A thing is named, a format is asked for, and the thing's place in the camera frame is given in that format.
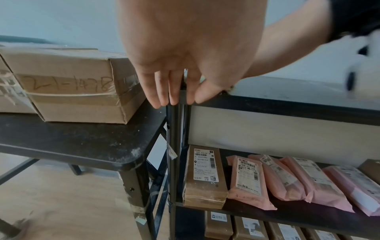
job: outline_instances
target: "metal bar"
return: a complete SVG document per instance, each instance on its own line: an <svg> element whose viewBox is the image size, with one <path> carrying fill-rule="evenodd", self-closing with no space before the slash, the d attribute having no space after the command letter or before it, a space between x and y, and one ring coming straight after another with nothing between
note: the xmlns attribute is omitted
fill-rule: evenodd
<svg viewBox="0 0 380 240"><path fill-rule="evenodd" d="M156 216L154 217L154 227L156 228L156 237L158 236L158 231L160 230L162 215L165 210L167 201L167 176L165 177L165 185L162 190L160 202L158 203Z"/></svg>
<svg viewBox="0 0 380 240"><path fill-rule="evenodd" d="M161 129L161 133L160 133L160 134L161 134L161 136L163 136L163 138L164 138L165 141L166 141L166 140L167 140L167 137L166 137L167 135L166 135L166 130L165 130L165 128L162 127L162 129Z"/></svg>
<svg viewBox="0 0 380 240"><path fill-rule="evenodd" d="M148 160L146 160L146 164L148 166L149 177L156 179L158 177L158 170Z"/></svg>
<svg viewBox="0 0 380 240"><path fill-rule="evenodd" d="M169 194L169 229L170 238L175 240L175 202L177 197L177 180L179 172L179 155L181 152L182 107L177 104L166 108L167 114L167 165L168 165L168 194Z"/></svg>
<svg viewBox="0 0 380 240"><path fill-rule="evenodd" d="M82 170L78 165L69 164L68 166L75 175L79 176L82 174Z"/></svg>
<svg viewBox="0 0 380 240"><path fill-rule="evenodd" d="M144 162L130 171L119 172L142 240L156 240L150 203L148 167Z"/></svg>
<svg viewBox="0 0 380 240"><path fill-rule="evenodd" d="M182 147L189 145L191 105L184 106Z"/></svg>
<svg viewBox="0 0 380 240"><path fill-rule="evenodd" d="M17 227L0 219L0 232L3 233L7 238L14 238L21 232L21 229L18 229Z"/></svg>
<svg viewBox="0 0 380 240"><path fill-rule="evenodd" d="M152 202L152 207L154 208L157 202L158 194L161 190L161 186L167 170L167 157L166 152L162 157L160 166L158 167L159 176L153 181L150 187L150 199Z"/></svg>
<svg viewBox="0 0 380 240"><path fill-rule="evenodd" d="M34 159L34 158L29 158L25 162L17 165L16 167L12 168L8 172L4 173L3 175L0 176L0 185L3 183L7 182L20 172L24 171L28 167L32 166L34 163L36 163L39 159Z"/></svg>

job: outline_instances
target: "forearm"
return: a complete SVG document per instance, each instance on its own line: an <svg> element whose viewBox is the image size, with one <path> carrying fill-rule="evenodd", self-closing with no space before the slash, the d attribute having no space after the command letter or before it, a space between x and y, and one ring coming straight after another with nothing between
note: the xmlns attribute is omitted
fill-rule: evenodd
<svg viewBox="0 0 380 240"><path fill-rule="evenodd" d="M328 41L332 16L328 0L308 0L299 10L265 28L244 77L263 75L308 55Z"/></svg>

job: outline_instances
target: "pink package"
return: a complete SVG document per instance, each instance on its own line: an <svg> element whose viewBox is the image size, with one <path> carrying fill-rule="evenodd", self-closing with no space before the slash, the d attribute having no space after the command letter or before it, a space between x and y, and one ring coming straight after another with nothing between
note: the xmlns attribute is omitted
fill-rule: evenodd
<svg viewBox="0 0 380 240"><path fill-rule="evenodd" d="M287 165L305 186L305 201L354 212L344 193L315 162L295 157L286 157L280 161Z"/></svg>
<svg viewBox="0 0 380 240"><path fill-rule="evenodd" d="M380 216L380 186L352 166L330 166L324 173L368 216Z"/></svg>
<svg viewBox="0 0 380 240"><path fill-rule="evenodd" d="M231 188L227 198L263 210L277 210L269 201L262 163L244 157L233 157Z"/></svg>
<svg viewBox="0 0 380 240"><path fill-rule="evenodd" d="M277 158L268 155L249 155L248 158L263 163L265 184L273 196L282 201L296 201L306 198L305 188L300 180Z"/></svg>

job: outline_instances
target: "finger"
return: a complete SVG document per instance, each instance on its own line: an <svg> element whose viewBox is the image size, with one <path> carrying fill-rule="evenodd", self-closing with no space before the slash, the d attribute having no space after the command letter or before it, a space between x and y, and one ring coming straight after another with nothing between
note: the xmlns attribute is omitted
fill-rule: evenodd
<svg viewBox="0 0 380 240"><path fill-rule="evenodd" d="M156 82L154 80L154 74L146 74L137 71L137 76L139 77L139 81L142 89L144 90L145 96L150 102L150 104L158 109L161 107L160 99L157 95Z"/></svg>
<svg viewBox="0 0 380 240"><path fill-rule="evenodd" d="M173 70L169 73L169 97L170 104L176 105L179 102L179 90L184 70Z"/></svg>
<svg viewBox="0 0 380 240"><path fill-rule="evenodd" d="M156 79L157 93L161 106L166 106L169 103L169 71L161 70L155 72L154 78Z"/></svg>
<svg viewBox="0 0 380 240"><path fill-rule="evenodd" d="M198 68L188 69L186 78L186 101L191 105L195 101L195 91L200 83L202 73Z"/></svg>
<svg viewBox="0 0 380 240"><path fill-rule="evenodd" d="M195 92L195 101L197 103L203 103L216 96L218 93L223 91L224 88L218 85L213 84L209 80L203 81Z"/></svg>

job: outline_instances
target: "sleeve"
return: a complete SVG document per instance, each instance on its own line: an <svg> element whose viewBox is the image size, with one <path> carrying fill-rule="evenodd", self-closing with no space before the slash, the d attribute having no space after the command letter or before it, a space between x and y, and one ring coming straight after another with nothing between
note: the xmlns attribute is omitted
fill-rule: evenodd
<svg viewBox="0 0 380 240"><path fill-rule="evenodd" d="M332 32L329 42L346 35L366 36L380 28L380 0L329 0Z"/></svg>

